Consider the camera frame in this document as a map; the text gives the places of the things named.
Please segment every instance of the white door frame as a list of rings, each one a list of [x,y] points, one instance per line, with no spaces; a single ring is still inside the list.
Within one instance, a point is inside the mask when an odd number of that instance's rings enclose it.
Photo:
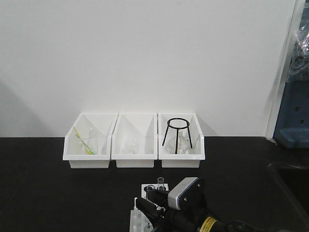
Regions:
[[[289,26],[289,30],[287,36],[284,40],[284,44],[282,47],[281,52],[281,61],[279,63],[279,68],[277,72],[276,81],[274,84],[273,92],[274,94],[274,101],[272,103],[268,126],[266,129],[265,137],[271,139],[274,135],[275,126],[277,122],[277,117],[281,105],[281,100],[283,96],[283,91],[285,87],[285,82],[288,76],[288,71],[290,67],[290,62],[293,54],[293,49],[295,45],[295,31],[299,29],[300,20],[304,11],[306,0],[296,0],[295,6],[293,10],[293,15],[291,19],[291,23]]]

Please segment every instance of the clear glass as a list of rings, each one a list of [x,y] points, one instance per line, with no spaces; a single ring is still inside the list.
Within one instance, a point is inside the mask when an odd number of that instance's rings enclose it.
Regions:
[[[158,190],[164,190],[164,178],[163,177],[159,177],[158,178]]]
[[[138,152],[139,152],[139,141],[137,139],[127,139],[126,153],[127,154],[138,154]]]
[[[88,136],[82,137],[77,131],[75,131],[77,138],[81,141],[82,154],[85,155],[97,155],[98,154],[98,133],[89,128]]]
[[[176,136],[172,137],[169,140],[169,144],[166,146],[166,151],[170,154],[175,154],[175,148],[176,148]],[[188,149],[190,148],[190,142],[189,140],[186,140],[183,136],[183,131],[179,130],[178,133],[178,145],[177,145],[177,154],[187,154]]]
[[[153,191],[155,187],[153,185],[148,185],[146,188],[146,199],[148,200],[148,192]]]

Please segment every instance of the blue container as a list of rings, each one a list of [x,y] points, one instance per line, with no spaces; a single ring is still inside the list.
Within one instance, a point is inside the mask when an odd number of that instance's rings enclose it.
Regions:
[[[287,148],[309,148],[309,81],[286,83],[274,138]]]

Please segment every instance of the white wall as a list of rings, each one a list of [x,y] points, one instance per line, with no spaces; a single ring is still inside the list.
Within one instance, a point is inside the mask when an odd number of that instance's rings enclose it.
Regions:
[[[196,112],[265,136],[294,0],[2,0],[0,136],[64,136],[81,111]]]

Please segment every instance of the test tube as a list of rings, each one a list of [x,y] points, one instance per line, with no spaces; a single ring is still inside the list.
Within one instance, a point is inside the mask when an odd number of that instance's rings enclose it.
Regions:
[[[146,199],[148,200],[148,192],[149,191],[153,191],[155,189],[155,187],[153,185],[148,185],[146,187]]]
[[[164,178],[163,177],[159,177],[158,178],[158,190],[164,190]]]

